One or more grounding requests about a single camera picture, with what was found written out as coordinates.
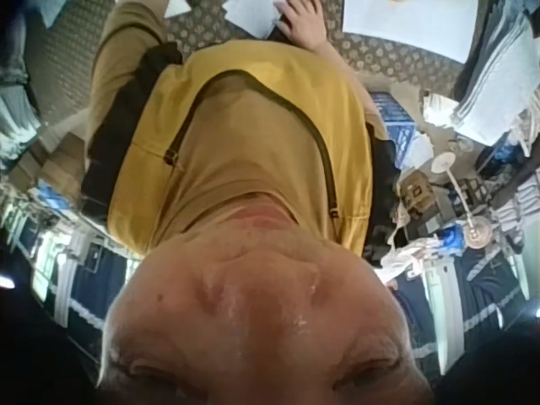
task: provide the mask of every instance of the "person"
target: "person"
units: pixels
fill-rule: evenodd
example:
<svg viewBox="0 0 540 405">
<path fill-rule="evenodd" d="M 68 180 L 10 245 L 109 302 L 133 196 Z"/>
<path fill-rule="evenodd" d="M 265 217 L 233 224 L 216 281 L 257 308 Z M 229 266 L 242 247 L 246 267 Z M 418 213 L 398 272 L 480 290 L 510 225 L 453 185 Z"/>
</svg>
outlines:
<svg viewBox="0 0 540 405">
<path fill-rule="evenodd" d="M 167 3 L 118 2 L 95 58 L 81 209 L 143 256 L 105 322 L 100 398 L 430 402 L 361 258 L 391 220 L 392 144 L 321 1 L 276 4 L 293 46 L 231 40 L 185 62 Z"/>
</svg>

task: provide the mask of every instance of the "floor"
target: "floor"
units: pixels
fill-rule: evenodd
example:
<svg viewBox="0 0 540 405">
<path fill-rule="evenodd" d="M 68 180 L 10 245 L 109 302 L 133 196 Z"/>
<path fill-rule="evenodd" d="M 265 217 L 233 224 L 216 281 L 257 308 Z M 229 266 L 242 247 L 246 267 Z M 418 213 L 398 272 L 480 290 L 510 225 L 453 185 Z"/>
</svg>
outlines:
<svg viewBox="0 0 540 405">
<path fill-rule="evenodd" d="M 473 49 L 493 0 L 479 0 Z M 224 20 L 222 0 L 197 0 L 190 13 L 166 21 L 168 37 L 188 57 L 196 49 L 249 35 Z M 441 95 L 459 95 L 463 66 L 440 55 L 388 40 L 344 34 L 343 0 L 322 0 L 332 43 L 363 75 L 383 77 Z M 81 111 L 89 101 L 89 83 L 100 32 L 114 0 L 68 0 L 52 28 L 38 15 L 29 17 L 26 60 L 45 126 L 56 125 Z"/>
</svg>

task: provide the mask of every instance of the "blue object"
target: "blue object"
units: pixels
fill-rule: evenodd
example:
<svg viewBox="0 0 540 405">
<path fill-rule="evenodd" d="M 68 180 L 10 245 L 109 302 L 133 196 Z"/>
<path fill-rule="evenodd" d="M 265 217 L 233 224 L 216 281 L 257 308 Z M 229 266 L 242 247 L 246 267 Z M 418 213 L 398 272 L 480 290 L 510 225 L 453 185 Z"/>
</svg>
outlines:
<svg viewBox="0 0 540 405">
<path fill-rule="evenodd" d="M 452 225 L 437 232 L 437 237 L 442 240 L 443 249 L 465 249 L 465 236 L 463 228 L 459 225 Z"/>
<path fill-rule="evenodd" d="M 45 204 L 56 211 L 62 211 L 69 209 L 70 204 L 62 195 L 55 192 L 51 186 L 45 183 L 43 180 L 39 180 L 37 188 L 40 191 L 38 198 Z"/>
<path fill-rule="evenodd" d="M 382 120 L 385 122 L 388 137 L 396 145 L 396 161 L 394 165 L 401 169 L 405 155 L 411 145 L 411 140 L 416 132 L 416 123 L 390 94 L 371 93 L 371 98 L 379 109 Z"/>
</svg>

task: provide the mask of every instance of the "light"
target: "light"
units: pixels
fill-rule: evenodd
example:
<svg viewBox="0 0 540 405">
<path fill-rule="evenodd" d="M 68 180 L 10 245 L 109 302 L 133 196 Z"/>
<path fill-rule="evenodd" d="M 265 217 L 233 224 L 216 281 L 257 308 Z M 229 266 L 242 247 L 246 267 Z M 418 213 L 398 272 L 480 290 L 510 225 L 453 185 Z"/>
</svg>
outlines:
<svg viewBox="0 0 540 405">
<path fill-rule="evenodd" d="M 14 289 L 14 288 L 15 288 L 15 283 L 11 278 L 0 275 L 0 289 Z"/>
</svg>

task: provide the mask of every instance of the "stack of paper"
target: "stack of paper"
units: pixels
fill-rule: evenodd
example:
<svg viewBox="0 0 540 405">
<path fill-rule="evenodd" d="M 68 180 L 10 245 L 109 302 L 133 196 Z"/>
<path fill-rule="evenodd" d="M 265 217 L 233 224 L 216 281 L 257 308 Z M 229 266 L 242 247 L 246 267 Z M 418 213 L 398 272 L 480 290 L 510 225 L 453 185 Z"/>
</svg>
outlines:
<svg viewBox="0 0 540 405">
<path fill-rule="evenodd" d="M 517 193 L 497 210 L 503 232 L 525 228 L 540 219 L 540 169 L 517 188 Z"/>
<path fill-rule="evenodd" d="M 464 63 L 478 0 L 345 0 L 343 32 L 402 42 Z"/>
<path fill-rule="evenodd" d="M 228 0 L 223 8 L 225 19 L 259 39 L 267 38 L 273 30 L 279 12 L 274 0 Z"/>
<path fill-rule="evenodd" d="M 484 35 L 469 87 L 451 120 L 459 133 L 492 146 L 529 108 L 540 67 L 531 24 L 512 2 L 494 6 Z"/>
</svg>

